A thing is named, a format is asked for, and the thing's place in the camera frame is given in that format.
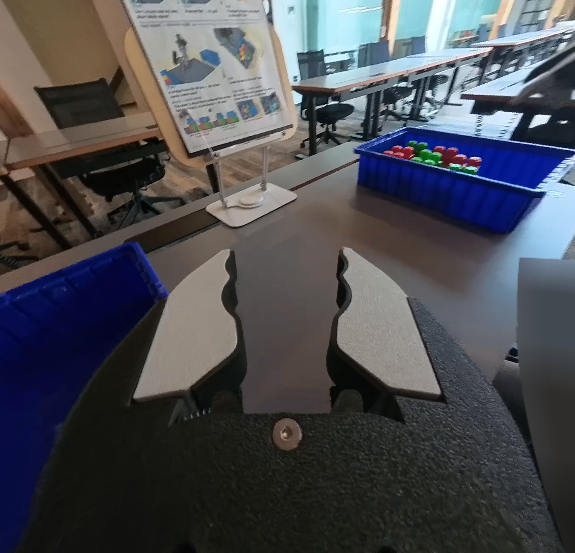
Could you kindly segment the blue plastic bin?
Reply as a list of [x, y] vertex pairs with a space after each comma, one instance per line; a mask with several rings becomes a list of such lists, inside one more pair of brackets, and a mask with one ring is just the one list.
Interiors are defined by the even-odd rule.
[[1, 294], [1, 552], [13, 552], [62, 423], [168, 292], [128, 242]]
[[[480, 158], [476, 173], [403, 159], [394, 146], [452, 147]], [[574, 164], [574, 150], [426, 127], [404, 127], [358, 145], [357, 183], [449, 218], [510, 233]]]

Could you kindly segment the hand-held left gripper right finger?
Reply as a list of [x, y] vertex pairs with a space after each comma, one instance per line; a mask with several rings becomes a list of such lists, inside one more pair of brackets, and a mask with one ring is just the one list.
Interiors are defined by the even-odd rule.
[[350, 247], [336, 271], [338, 311], [329, 337], [329, 376], [351, 389], [438, 401], [442, 389], [406, 293]]

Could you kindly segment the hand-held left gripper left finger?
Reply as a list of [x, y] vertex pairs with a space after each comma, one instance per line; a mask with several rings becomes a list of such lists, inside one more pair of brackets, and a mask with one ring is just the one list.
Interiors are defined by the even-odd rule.
[[133, 400], [194, 392], [239, 353], [234, 251], [224, 249], [171, 291], [155, 330]]

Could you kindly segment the instruction sign on stand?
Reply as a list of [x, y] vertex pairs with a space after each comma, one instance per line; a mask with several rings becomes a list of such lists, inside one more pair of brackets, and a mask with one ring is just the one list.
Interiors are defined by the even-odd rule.
[[242, 227], [297, 198], [269, 182], [269, 148], [297, 112], [262, 0], [121, 0], [125, 53], [174, 160], [212, 166], [212, 217]]

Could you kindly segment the black office chair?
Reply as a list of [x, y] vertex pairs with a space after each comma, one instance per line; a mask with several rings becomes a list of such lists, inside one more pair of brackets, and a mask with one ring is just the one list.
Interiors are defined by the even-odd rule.
[[[56, 127], [60, 130], [92, 123], [124, 118], [109, 84], [104, 78], [60, 87], [34, 88]], [[160, 154], [167, 152], [158, 138], [145, 138], [99, 152], [55, 161], [52, 167], [60, 178], [77, 177], [93, 193], [111, 202], [115, 197], [130, 194], [130, 200], [107, 214], [115, 216], [126, 211], [119, 228], [131, 226], [137, 217], [160, 215], [155, 204], [178, 202], [182, 197], [155, 197], [143, 194], [148, 186], [161, 181], [166, 168]]]
[[[327, 75], [323, 50], [298, 53], [297, 60], [301, 81]], [[319, 95], [315, 98], [315, 121], [323, 129], [316, 134], [316, 146], [322, 142], [341, 145], [341, 140], [345, 139], [345, 136], [336, 133], [336, 124], [348, 118], [355, 110], [349, 103], [341, 103], [339, 96], [336, 98], [331, 99], [327, 95]]]
[[[370, 67], [386, 63], [391, 60], [389, 55], [389, 43], [387, 40], [362, 44], [358, 49], [357, 67]], [[383, 107], [380, 116], [383, 121], [392, 117], [398, 121], [405, 120], [405, 115], [396, 111], [399, 101], [407, 99], [413, 93], [410, 85], [394, 85], [385, 89], [382, 93], [380, 104]]]

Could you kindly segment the pile of toy blocks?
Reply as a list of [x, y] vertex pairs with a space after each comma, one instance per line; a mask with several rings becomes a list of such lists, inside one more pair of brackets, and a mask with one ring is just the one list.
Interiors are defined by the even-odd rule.
[[383, 154], [470, 175], [477, 175], [483, 165], [481, 157], [469, 157], [456, 147], [430, 147], [427, 142], [417, 140], [409, 140], [404, 145], [396, 143], [385, 149]]

